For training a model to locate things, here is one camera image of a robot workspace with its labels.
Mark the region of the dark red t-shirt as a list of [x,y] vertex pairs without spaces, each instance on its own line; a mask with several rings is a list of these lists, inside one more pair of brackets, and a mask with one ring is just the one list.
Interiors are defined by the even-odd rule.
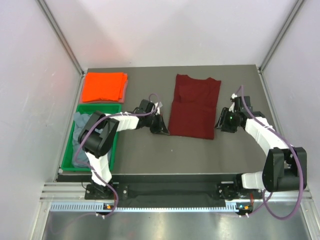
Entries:
[[172,136],[213,140],[221,81],[177,74],[168,130]]

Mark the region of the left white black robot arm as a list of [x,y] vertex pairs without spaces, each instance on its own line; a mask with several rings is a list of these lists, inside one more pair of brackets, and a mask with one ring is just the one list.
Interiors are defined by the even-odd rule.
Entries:
[[110,170],[111,151],[114,139],[118,132],[149,128],[152,134],[169,135],[163,115],[161,102],[153,103],[143,99],[140,105],[132,112],[119,112],[114,114],[94,112],[78,136],[80,144],[76,155],[83,150],[91,170],[90,187],[96,189],[102,198],[109,198],[114,191],[110,183],[112,174]]

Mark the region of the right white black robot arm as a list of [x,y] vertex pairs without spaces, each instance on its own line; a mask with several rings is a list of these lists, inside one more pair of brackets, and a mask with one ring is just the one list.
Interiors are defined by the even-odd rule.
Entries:
[[266,160],[262,171],[239,173],[233,192],[245,198],[252,190],[286,192],[307,186],[307,152],[293,147],[275,131],[260,111],[254,111],[249,96],[231,96],[231,107],[224,107],[215,125],[217,130],[236,133],[239,128],[249,134],[263,150]]

